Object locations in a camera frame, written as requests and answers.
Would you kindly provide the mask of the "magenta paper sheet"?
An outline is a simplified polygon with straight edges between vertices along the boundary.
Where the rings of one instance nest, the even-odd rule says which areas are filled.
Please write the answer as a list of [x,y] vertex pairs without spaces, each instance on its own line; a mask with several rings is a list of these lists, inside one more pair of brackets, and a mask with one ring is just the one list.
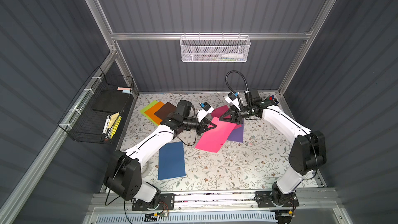
[[220,121],[217,117],[213,118],[211,122],[216,124],[217,127],[203,134],[195,148],[217,153],[225,144],[227,138],[237,124]]
[[218,107],[216,109],[214,109],[214,111],[211,113],[211,116],[214,117],[221,117],[224,113],[226,113],[228,111],[229,107],[227,105]]

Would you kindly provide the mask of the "brown paper sheet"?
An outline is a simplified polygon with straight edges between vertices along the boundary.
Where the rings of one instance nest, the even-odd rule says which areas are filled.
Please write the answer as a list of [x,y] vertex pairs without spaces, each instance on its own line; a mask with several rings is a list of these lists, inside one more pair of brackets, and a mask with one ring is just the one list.
[[159,110],[157,110],[154,115],[158,117],[161,121],[164,120],[170,113],[176,110],[176,106],[170,102],[165,103]]

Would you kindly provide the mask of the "orange paper sheet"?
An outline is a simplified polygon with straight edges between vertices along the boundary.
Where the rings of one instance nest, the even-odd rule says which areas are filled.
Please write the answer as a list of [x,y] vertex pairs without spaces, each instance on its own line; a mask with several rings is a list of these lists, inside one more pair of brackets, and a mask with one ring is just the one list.
[[155,113],[160,110],[164,106],[163,102],[157,102],[151,108],[145,111],[145,114],[149,117],[149,119],[156,125],[160,125],[162,119],[155,115]]

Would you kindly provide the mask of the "lime green paper sheet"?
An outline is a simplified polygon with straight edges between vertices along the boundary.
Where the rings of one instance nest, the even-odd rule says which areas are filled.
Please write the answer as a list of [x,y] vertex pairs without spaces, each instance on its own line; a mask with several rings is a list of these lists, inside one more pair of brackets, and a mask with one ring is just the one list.
[[155,123],[147,114],[146,111],[151,109],[153,106],[155,106],[158,103],[158,101],[152,101],[149,105],[147,105],[146,107],[144,107],[142,110],[140,110],[140,113],[142,115],[144,115],[148,120],[150,120],[151,122]]

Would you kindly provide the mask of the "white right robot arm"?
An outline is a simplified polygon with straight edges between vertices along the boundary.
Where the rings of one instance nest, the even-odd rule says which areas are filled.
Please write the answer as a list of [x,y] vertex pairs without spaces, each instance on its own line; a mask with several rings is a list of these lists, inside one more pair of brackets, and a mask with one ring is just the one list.
[[325,137],[320,131],[312,131],[285,114],[274,95],[263,99],[257,89],[245,88],[241,101],[239,93],[231,89],[225,97],[230,108],[219,118],[220,121],[242,124],[245,120],[263,119],[271,123],[291,144],[289,166],[282,177],[273,183],[271,201],[283,206],[293,199],[294,193],[304,180],[313,179],[319,168],[326,164]]

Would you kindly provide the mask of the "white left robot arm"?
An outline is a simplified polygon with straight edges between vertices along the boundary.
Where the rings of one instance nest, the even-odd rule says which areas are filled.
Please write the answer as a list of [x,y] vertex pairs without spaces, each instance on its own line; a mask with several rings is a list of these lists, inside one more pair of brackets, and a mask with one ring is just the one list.
[[157,187],[142,180],[142,167],[181,132],[194,129],[201,135],[217,127],[206,118],[214,108],[207,102],[200,106],[201,110],[190,116],[192,103],[186,100],[179,101],[176,110],[169,113],[148,137],[124,152],[114,151],[105,172],[104,186],[125,201],[141,200],[154,208],[160,201],[161,192]]

